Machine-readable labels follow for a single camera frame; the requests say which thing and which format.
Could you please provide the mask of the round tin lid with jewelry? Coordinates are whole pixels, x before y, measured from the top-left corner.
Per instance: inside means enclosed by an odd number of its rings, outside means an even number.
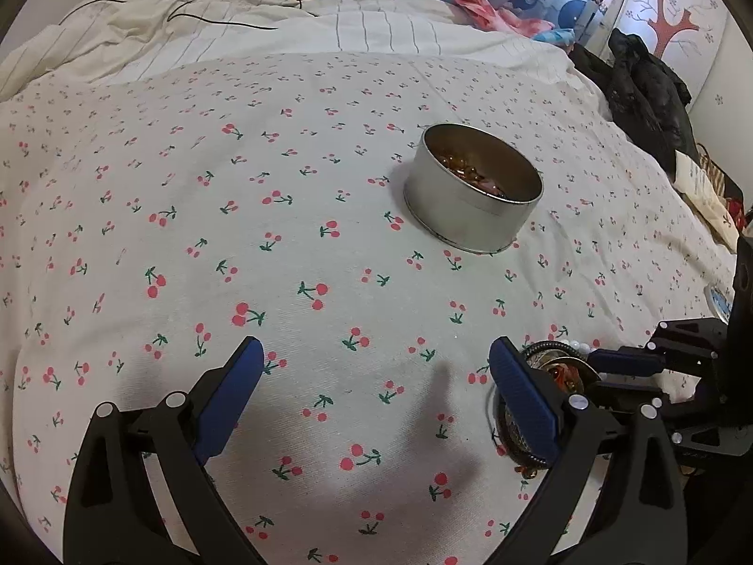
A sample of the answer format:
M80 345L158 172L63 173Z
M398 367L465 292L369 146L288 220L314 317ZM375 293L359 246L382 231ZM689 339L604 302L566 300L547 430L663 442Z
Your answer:
M564 449L563 404L585 388L561 387L552 371L558 362L531 366L529 351L518 351L509 338L491 343L488 363L497 392L497 431L517 466L552 468Z

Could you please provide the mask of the white paper bag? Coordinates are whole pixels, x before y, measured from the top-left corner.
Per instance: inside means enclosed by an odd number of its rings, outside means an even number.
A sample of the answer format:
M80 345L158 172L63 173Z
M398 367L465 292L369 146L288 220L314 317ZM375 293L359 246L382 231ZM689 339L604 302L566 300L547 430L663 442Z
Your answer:
M685 153L675 152L674 189L692 205L694 210L731 250L737 248L739 232L728 208L722 203L706 172Z

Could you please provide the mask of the cherry print bed sheet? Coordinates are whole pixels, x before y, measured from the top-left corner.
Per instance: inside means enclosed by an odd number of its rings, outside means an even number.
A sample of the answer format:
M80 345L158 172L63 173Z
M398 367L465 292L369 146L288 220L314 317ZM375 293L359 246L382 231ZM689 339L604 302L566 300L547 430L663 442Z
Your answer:
M427 126L490 131L544 194L475 255L403 203ZM638 346L734 261L570 81L388 55L47 74L1 103L1 478L63 548L96 405L192 388L245 337L262 381L209 462L272 564L480 564L536 482L491 427L486 356Z

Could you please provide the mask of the round silver metal tin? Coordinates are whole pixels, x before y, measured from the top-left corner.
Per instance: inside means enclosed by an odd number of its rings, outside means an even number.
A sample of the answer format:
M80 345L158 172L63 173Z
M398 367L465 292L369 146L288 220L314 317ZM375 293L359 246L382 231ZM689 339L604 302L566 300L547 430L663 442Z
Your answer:
M509 248L543 195L543 178L516 148L450 122L423 131L403 185L416 221L476 254Z

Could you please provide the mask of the black jacket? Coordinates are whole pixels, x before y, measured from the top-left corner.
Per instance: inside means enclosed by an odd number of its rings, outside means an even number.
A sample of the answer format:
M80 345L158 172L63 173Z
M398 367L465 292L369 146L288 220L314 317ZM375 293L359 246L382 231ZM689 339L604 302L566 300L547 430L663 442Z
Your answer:
M579 43L569 58L604 93L615 125L655 158L668 178L675 178L678 153L694 161L698 158L687 113L692 101L688 87L636 34L614 29L609 49L610 64Z

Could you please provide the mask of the white wardrobe with tree decal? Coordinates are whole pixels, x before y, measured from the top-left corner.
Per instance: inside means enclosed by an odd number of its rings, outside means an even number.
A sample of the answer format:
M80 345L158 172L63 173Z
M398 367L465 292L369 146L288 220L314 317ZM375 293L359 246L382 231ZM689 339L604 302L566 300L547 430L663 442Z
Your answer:
M752 123L752 46L724 0L613 0L605 31L636 34L687 85L699 143L739 157Z

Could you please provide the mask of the pink crumpled cloth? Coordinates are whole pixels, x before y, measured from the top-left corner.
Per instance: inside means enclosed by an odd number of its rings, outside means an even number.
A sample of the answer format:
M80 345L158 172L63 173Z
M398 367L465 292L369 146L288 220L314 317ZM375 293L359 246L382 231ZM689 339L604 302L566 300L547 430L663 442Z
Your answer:
M555 28L552 22L542 19L523 19L508 9L497 9L489 0L453 0L471 19L472 24L486 32L513 32L534 38Z

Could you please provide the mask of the white striped duvet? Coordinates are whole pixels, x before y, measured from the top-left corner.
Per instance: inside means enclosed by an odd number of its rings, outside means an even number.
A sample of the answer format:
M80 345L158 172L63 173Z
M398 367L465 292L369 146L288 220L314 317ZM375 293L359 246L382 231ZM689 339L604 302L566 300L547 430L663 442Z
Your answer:
M481 31L441 0L84 0L5 56L1 95L47 73L126 83L224 57L335 52L482 61L605 103L560 48Z

